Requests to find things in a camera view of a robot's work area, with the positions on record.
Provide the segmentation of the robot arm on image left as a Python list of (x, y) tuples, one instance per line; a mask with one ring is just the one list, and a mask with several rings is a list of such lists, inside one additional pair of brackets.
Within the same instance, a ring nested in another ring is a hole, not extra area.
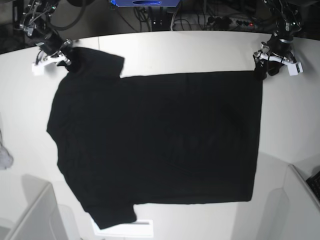
[(58, 0), (31, 0), (22, 13), (19, 29), (40, 50), (31, 65), (34, 75), (45, 73), (46, 67), (55, 64), (68, 72), (77, 72), (80, 64), (76, 59), (71, 39), (63, 39), (50, 26), (51, 14), (55, 12)]

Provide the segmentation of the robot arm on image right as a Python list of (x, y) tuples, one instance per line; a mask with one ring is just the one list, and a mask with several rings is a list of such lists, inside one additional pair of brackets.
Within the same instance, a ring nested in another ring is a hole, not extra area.
[(264, 3), (276, 19), (276, 29), (270, 39), (262, 42), (260, 49), (253, 53), (255, 77), (263, 81), (267, 76), (278, 74), (283, 66), (287, 67), (290, 76), (297, 76), (303, 72), (302, 63), (293, 50), (294, 34), (302, 28), (300, 13), (286, 0), (265, 0)]

